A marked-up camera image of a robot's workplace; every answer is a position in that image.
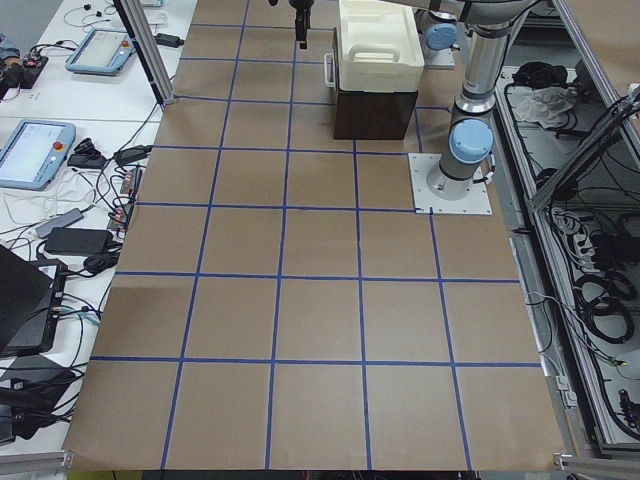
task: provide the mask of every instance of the blue joint cap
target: blue joint cap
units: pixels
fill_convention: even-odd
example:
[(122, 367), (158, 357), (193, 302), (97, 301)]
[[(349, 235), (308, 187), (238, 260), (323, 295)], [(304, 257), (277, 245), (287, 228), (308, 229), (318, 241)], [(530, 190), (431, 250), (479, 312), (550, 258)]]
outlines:
[(452, 23), (441, 23), (430, 27), (424, 36), (431, 50), (444, 50), (456, 43), (458, 28)]
[(480, 120), (467, 119), (453, 127), (449, 135), (449, 149), (462, 163), (481, 162), (491, 151), (493, 132)]

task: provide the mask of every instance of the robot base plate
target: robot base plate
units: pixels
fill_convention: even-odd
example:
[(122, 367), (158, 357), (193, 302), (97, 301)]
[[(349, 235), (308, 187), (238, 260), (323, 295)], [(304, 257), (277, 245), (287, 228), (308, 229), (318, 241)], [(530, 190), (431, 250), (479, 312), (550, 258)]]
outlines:
[[(430, 153), (409, 154), (413, 205), (416, 213), (491, 215), (491, 204), (484, 183), (474, 183), (467, 196), (456, 201), (445, 200), (431, 191), (427, 186), (427, 174), (431, 167), (440, 161), (441, 156)], [(480, 169), (473, 178), (482, 178)]]
[(453, 58), (453, 51), (450, 48), (445, 48), (437, 53), (426, 52), (426, 48), (423, 48), (422, 53), (424, 55), (424, 68), (427, 70), (453, 70), (456, 68), (456, 61)]

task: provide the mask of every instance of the gray carpet floor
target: gray carpet floor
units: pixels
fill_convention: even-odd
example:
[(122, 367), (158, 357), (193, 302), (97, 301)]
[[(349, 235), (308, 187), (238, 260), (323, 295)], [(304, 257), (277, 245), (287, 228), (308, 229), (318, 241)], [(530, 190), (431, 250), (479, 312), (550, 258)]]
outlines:
[(62, 0), (0, 0), (0, 32), (24, 55), (38, 43)]

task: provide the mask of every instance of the white table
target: white table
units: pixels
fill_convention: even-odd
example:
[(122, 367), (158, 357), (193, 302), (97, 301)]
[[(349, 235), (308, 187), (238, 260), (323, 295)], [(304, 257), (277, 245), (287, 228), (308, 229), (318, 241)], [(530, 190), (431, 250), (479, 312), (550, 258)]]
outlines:
[[(67, 22), (79, 25), (86, 14), (96, 12), (96, 8), (89, 12), (83, 9), (73, 11), (81, 8), (84, 3), (86, 1), (64, 0), (39, 43), (55, 43), (58, 40), (67, 39), (77, 43), (82, 41), (86, 32), (83, 28), (72, 27), (65, 23), (65, 14)], [(170, 0), (165, 7), (153, 9), (166, 13), (168, 17), (167, 26), (158, 28), (158, 32), (184, 38), (189, 29), (195, 4), (196, 0)], [(104, 11), (106, 6), (106, 3), (98, 3), (101, 11)], [(117, 14), (111, 17), (106, 15), (100, 17), (100, 19), (105, 18), (109, 21), (97, 23), (95, 28), (113, 28), (110, 27), (110, 19), (117, 18)], [(161, 46), (159, 50), (167, 73), (169, 76), (174, 75), (178, 68), (182, 47)], [(42, 71), (35, 87), (21, 91), (14, 100), (0, 103), (0, 116), (23, 118), (28, 115), (46, 119), (142, 121), (147, 118), (156, 102), (140, 59), (135, 54), (113, 77), (79, 75), (67, 71), (64, 64), (71, 54), (67, 50), (51, 48), (45, 50), (44, 54), (49, 56), (49, 63)], [(11, 90), (6, 97), (11, 98), (14, 94), (15, 90)], [(160, 112), (156, 112), (153, 120), (159, 120), (160, 117)]]
[[(84, 3), (86, 3), (84, 0), (64, 0), (39, 43), (54, 43), (63, 39), (80, 42), (86, 33), (82, 28), (72, 27), (65, 23), (65, 14), (67, 21), (79, 23), (85, 14), (93, 13), (96, 10), (94, 8), (90, 12), (81, 10), (68, 13), (74, 8), (81, 7)], [(168, 17), (168, 25), (159, 28), (158, 32), (184, 38), (187, 35), (196, 3), (197, 0), (168, 0), (165, 7), (154, 9), (166, 13)], [(99, 2), (96, 7), (104, 12), (107, 4)], [(109, 28), (109, 22), (99, 23), (95, 26)], [(177, 69), (181, 51), (182, 48), (160, 47), (162, 59), (170, 76)], [(47, 50), (45, 54), (49, 56), (50, 60), (35, 88), (20, 92), (14, 100), (0, 103), (0, 145), (4, 144), (22, 118), (55, 119), (73, 123), (77, 129), (76, 142), (91, 137), (96, 147), (106, 157), (109, 157), (131, 137), (140, 127), (141, 122), (148, 117), (155, 105), (155, 97), (137, 56), (134, 55), (118, 75), (99, 77), (76, 75), (65, 70), (64, 62), (68, 53), (64, 50)], [(15, 91), (10, 91), (7, 98), (11, 98), (13, 93)], [(162, 112), (157, 108), (150, 121), (143, 127), (131, 145), (152, 144), (161, 116)], [(109, 166), (106, 170), (107, 175), (113, 172), (113, 168), (114, 165)], [(20, 223), (32, 223), (43, 219), (47, 214), (64, 213), (76, 206), (80, 209), (86, 207), (88, 205), (86, 201), (77, 203), (58, 201), (57, 205), (52, 201), (56, 195), (81, 199), (85, 193), (88, 194), (87, 199), (91, 199), (91, 186), (68, 170), (65, 167), (61, 168), (56, 178), (42, 192), (0, 189), (0, 232), (19, 226), (8, 214), (7, 205), (11, 208), (13, 218)], [(86, 170), (83, 173), (87, 175), (87, 178), (95, 179), (96, 174), (90, 172), (90, 170)], [(107, 212), (95, 207), (85, 214), (84, 219), (73, 226), (103, 229), (107, 223)], [(17, 233), (19, 231), (16, 234), (2, 235), (0, 240), (15, 238)], [(17, 248), (15, 251), (23, 257), (28, 254), (26, 247)], [(59, 258), (73, 270), (81, 268), (83, 257)], [(67, 280), (65, 292), (83, 298), (97, 307), (112, 277), (113, 269), (92, 279), (72, 277)], [(65, 299), (63, 303), (71, 306), (81, 305), (72, 299)], [(84, 322), (83, 327), (82, 348), (76, 363), (86, 362), (89, 359), (97, 333), (97, 327), (87, 321)], [(76, 353), (80, 331), (80, 321), (77, 317), (61, 320), (58, 324), (53, 348), (45, 356), (60, 365), (69, 365)], [(12, 360), (2, 360), (0, 366), (7, 367)], [(78, 381), (71, 385), (61, 402), (76, 394), (80, 383)], [(0, 447), (0, 456), (60, 450), (67, 430), (68, 425), (62, 422), (40, 429), (30, 440), (18, 438), (14, 443)], [(47, 473), (46, 476), (53, 478), (54, 474)], [(20, 478), (24, 475), (16, 475), (15, 477)]]

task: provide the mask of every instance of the plastic box handle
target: plastic box handle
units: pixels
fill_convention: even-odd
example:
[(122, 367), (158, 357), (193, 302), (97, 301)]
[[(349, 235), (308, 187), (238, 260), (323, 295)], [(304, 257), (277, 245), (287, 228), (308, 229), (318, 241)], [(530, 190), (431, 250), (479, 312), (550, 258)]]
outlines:
[(400, 61), (400, 51), (398, 47), (395, 45), (391, 45), (389, 43), (376, 43), (376, 44), (366, 44), (366, 43), (356, 43), (351, 50), (349, 50), (349, 61), (354, 61), (357, 55), (360, 54), (383, 54), (383, 55), (391, 55), (393, 57), (393, 61), (397, 63)]
[(329, 88), (336, 88), (336, 79), (333, 76), (333, 52), (324, 54), (324, 84)]

